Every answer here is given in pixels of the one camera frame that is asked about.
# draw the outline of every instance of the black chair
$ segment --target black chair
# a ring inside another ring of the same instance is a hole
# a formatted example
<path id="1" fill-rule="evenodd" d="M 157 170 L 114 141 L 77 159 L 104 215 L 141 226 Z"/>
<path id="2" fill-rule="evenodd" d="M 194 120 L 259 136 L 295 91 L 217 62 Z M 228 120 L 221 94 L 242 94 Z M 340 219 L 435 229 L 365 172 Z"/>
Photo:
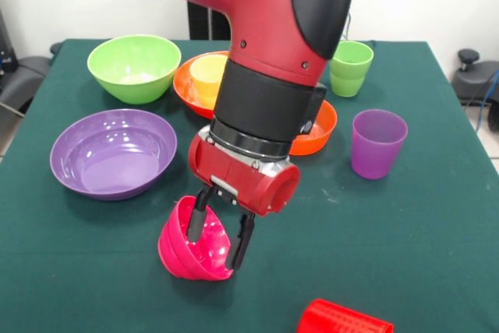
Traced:
<path id="1" fill-rule="evenodd" d="M 230 41 L 231 27 L 227 18 L 191 2 L 187 3 L 189 34 L 192 40 Z"/>

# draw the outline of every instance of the cable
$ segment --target cable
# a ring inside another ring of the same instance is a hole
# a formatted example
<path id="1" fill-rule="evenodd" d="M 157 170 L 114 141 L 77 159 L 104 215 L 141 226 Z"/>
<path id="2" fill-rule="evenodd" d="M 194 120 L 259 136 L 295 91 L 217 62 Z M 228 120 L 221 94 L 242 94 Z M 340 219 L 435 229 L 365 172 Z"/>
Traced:
<path id="1" fill-rule="evenodd" d="M 349 16 L 346 21 L 346 28 L 345 32 L 343 33 L 344 39 L 348 40 L 349 39 L 349 33 L 350 33 L 350 25 L 352 24 L 352 14 L 349 12 Z"/>
<path id="2" fill-rule="evenodd" d="M 5 108 L 7 111 L 12 112 L 14 115 L 19 116 L 21 119 L 24 119 L 24 114 L 12 108 L 10 105 L 6 105 L 5 103 L 0 102 L 0 107 Z"/>
<path id="3" fill-rule="evenodd" d="M 498 81 L 499 81 L 499 71 L 497 71 L 497 73 L 494 77 L 494 82 L 492 83 L 492 86 L 490 87 L 490 89 L 487 91 L 487 95 L 485 95 L 485 98 L 483 99 L 482 104 L 480 105 L 480 113 L 478 114 L 478 122 L 476 123 L 476 132 L 477 133 L 480 130 L 480 127 L 482 126 L 483 107 L 485 107 L 485 103 L 489 100 L 492 93 L 496 90 Z"/>

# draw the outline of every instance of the table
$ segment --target table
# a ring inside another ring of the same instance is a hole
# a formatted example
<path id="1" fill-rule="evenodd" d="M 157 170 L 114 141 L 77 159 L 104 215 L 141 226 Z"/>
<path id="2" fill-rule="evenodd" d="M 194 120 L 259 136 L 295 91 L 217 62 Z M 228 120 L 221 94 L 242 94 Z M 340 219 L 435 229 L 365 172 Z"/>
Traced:
<path id="1" fill-rule="evenodd" d="M 174 202 L 201 186 L 186 158 L 207 124 L 173 89 L 138 107 L 179 136 L 152 190 L 102 203 L 52 176 L 48 156 L 60 132 L 125 107 L 87 72 L 98 43 L 64 43 L 1 164 L 0 331 L 293 332 L 318 297 L 399 332 L 499 330 L 499 179 L 426 43 L 370 42 L 376 56 L 365 87 L 352 99 L 327 94 L 339 117 L 329 144 L 294 158 L 303 177 L 293 200 L 257 220 L 242 269 L 222 283 L 175 279 L 157 256 Z M 178 45 L 184 61 L 228 47 Z M 396 166 L 377 182 L 349 165 L 352 119 L 365 108 L 409 124 Z M 235 231 L 238 210 L 214 206 Z"/>

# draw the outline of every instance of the plastic cup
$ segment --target plastic cup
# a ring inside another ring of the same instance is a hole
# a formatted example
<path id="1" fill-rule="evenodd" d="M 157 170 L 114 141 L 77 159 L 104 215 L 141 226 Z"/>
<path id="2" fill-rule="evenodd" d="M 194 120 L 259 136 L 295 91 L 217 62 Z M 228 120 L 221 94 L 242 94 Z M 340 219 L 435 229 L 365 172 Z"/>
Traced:
<path id="1" fill-rule="evenodd" d="M 331 60 L 331 88 L 340 97 L 355 97 L 366 79 L 374 51 L 368 45 L 342 41 Z"/>
<path id="2" fill-rule="evenodd" d="M 195 197 L 183 197 L 173 208 L 159 239 L 160 258 L 168 271 L 176 277 L 206 281 L 226 280 L 233 273 L 225 266 L 231 243 L 224 226 L 208 206 L 200 240 L 192 243 L 187 239 L 187 226 L 195 201 Z M 168 257 L 171 254 L 165 244 L 171 246 L 174 257 Z"/>
<path id="3" fill-rule="evenodd" d="M 224 74 L 227 55 L 209 54 L 197 58 L 190 66 L 190 75 L 201 103 L 214 108 Z"/>
<path id="4" fill-rule="evenodd" d="M 364 179 L 390 173 L 409 128 L 402 117 L 382 109 L 360 112 L 353 119 L 352 168 Z"/>
<path id="5" fill-rule="evenodd" d="M 314 300 L 305 310 L 297 333 L 393 333 L 393 324 L 327 300 Z"/>

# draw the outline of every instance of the red cup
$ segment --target red cup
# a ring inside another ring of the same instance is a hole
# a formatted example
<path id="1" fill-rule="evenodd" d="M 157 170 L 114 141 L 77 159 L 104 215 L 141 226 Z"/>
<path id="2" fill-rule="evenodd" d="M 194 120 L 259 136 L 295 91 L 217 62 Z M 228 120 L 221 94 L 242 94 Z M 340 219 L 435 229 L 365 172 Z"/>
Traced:
<path id="1" fill-rule="evenodd" d="M 187 239 L 187 226 L 195 201 L 195 197 L 183 197 L 173 208 L 159 240 L 160 257 L 168 271 L 176 277 L 226 280 L 233 273 L 225 266 L 231 243 L 224 226 L 208 206 L 200 240 L 192 243 Z"/>
<path id="2" fill-rule="evenodd" d="M 305 310 L 298 333 L 393 333 L 393 324 L 323 299 Z"/>

